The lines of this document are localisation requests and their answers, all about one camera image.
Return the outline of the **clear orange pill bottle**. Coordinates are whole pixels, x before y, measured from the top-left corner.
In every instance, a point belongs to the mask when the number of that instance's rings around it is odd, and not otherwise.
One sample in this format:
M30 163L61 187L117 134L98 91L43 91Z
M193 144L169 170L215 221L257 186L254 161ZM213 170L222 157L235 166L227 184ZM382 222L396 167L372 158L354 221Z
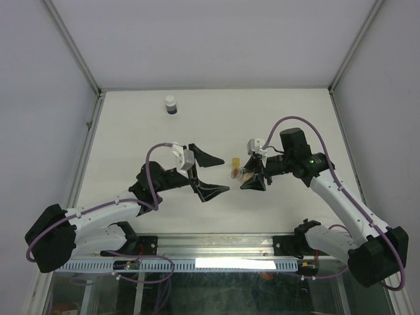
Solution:
M244 167L235 167L231 170L230 176L232 179L245 183L253 176L253 172Z

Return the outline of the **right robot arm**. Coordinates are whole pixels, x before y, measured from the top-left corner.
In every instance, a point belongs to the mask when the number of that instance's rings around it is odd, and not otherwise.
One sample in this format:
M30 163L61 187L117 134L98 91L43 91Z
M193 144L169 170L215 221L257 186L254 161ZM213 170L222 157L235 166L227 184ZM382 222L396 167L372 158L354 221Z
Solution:
M402 273L408 254L408 233L400 226L390 227L366 205L357 201L335 172L325 153L312 153L300 128L280 133L283 153L269 157L267 143L252 138L247 143L249 160L245 169L252 176L242 190L265 191L278 175L291 173L320 196L344 224L348 234L328 229L316 220L304 220L280 249L302 259L315 250L345 264L364 287L371 287L395 273Z

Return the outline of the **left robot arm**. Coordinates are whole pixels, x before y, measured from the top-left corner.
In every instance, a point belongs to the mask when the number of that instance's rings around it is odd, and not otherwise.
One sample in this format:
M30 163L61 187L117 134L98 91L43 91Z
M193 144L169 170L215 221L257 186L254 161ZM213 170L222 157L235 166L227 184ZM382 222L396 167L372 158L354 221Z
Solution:
M69 260L98 253L101 256L136 255L138 235L129 220L159 209L159 193L191 187L201 202L229 191L229 187L206 184L198 168L224 165L224 160L195 144L162 142L152 146L135 183L117 196L79 208L48 206L24 239L26 259L42 273L58 270Z

